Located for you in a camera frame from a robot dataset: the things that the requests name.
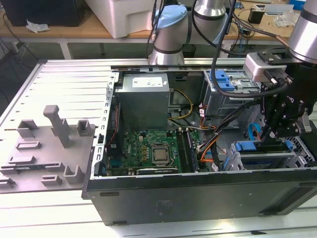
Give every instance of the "cpu socket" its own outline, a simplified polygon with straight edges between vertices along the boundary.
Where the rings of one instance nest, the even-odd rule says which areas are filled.
[[[168,144],[152,145],[152,163],[158,167],[166,166],[170,163]]]

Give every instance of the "metal table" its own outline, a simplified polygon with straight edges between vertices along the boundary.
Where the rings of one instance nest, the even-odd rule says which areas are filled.
[[[187,59],[187,64],[211,64],[209,59]],[[241,65],[243,59],[219,59],[218,65]],[[48,125],[39,112],[58,104],[69,124],[88,119],[98,125],[106,76],[111,65],[143,65],[143,59],[49,60],[36,65],[0,118],[0,164],[15,144],[14,130],[22,117]],[[206,207],[217,209],[216,196]],[[103,237],[317,237],[317,197],[287,216],[225,219],[107,227],[81,191],[35,192],[0,195],[0,233],[3,237],[103,235]]]

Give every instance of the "computer case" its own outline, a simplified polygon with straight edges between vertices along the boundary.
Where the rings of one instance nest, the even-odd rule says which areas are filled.
[[[1,0],[13,26],[26,20],[52,26],[79,26],[84,17],[84,0]]]

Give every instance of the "workbench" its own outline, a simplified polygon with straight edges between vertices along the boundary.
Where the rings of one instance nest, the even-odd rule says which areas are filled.
[[[241,66],[243,59],[219,59],[217,66]],[[210,59],[185,59],[185,64],[211,65]],[[68,124],[88,119],[98,125],[102,115],[105,80],[110,66],[147,65],[145,59],[49,60],[37,64],[7,110],[0,117],[0,165],[15,144],[16,128],[26,116],[37,125],[50,125],[43,107],[57,104]],[[105,226],[82,191],[0,194],[1,237],[317,237],[317,197],[286,216],[253,217],[212,221]],[[206,208],[217,209],[217,196]]]
[[[273,0],[274,3],[283,3],[279,0]],[[255,3],[242,1],[244,9],[251,8]],[[238,15],[242,10],[237,9],[235,12]],[[18,42],[18,40],[9,32],[6,25],[3,22],[2,11],[0,16],[0,37],[5,42]],[[250,11],[246,10],[239,16],[241,19],[247,20]],[[264,15],[260,24],[254,24],[255,27],[265,31],[269,31],[288,39],[293,31],[293,27],[278,28],[273,26],[273,16]],[[110,33],[105,29],[98,18],[91,12],[87,11],[85,17],[78,27],[63,27],[63,26],[50,26],[50,31],[40,32],[38,34],[31,32],[26,27],[13,27],[8,21],[13,33],[22,42],[46,42],[46,43],[58,43],[63,52],[66,60],[72,59],[71,51],[69,50],[69,43],[100,43],[102,53],[105,53],[103,43],[146,43],[150,34],[150,31],[140,31],[129,34],[124,38],[114,39]],[[225,36],[223,41],[223,48],[229,50],[231,45],[234,44],[238,37],[237,26],[232,24],[229,30],[229,34]],[[280,45],[275,39],[256,33],[248,42],[250,45]],[[15,44],[11,46],[17,53],[18,49]]]

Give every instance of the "white box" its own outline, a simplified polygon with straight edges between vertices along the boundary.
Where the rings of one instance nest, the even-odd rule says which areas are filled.
[[[113,38],[152,29],[154,0],[86,0],[86,2]]]

